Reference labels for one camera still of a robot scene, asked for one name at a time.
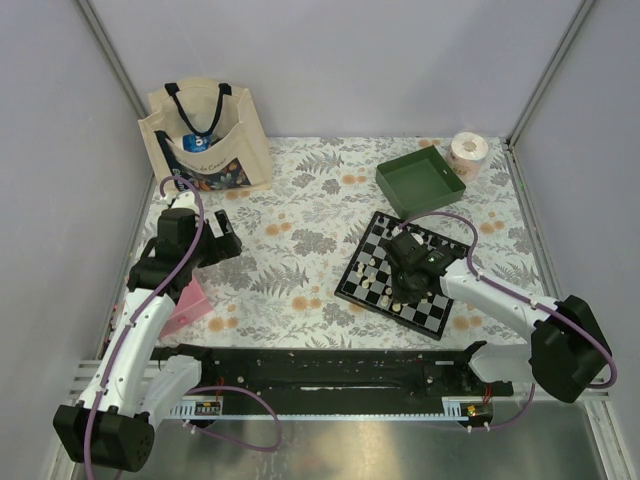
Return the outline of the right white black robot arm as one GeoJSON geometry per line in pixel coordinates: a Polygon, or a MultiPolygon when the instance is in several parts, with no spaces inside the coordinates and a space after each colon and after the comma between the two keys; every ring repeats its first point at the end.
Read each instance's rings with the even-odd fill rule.
{"type": "Polygon", "coordinates": [[[445,245],[431,248],[400,230],[383,245],[391,268],[392,298],[399,304],[428,294],[470,304],[515,331],[523,343],[479,343],[466,350],[455,383],[475,396],[490,383],[534,383],[553,398],[572,403],[608,367],[610,347],[589,305],[528,293],[475,269],[468,253],[445,245]]]}

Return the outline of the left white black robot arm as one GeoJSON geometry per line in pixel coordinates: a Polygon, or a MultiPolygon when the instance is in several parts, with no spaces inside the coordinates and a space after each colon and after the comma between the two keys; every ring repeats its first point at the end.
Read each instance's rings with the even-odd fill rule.
{"type": "Polygon", "coordinates": [[[188,390],[205,395],[215,368],[180,355],[149,383],[152,352],[195,270],[238,256],[242,243],[224,210],[203,217],[191,193],[162,211],[157,234],[132,266],[120,320],[104,357],[74,405],[58,407],[53,427],[70,459],[139,471],[155,433],[188,390]]]}

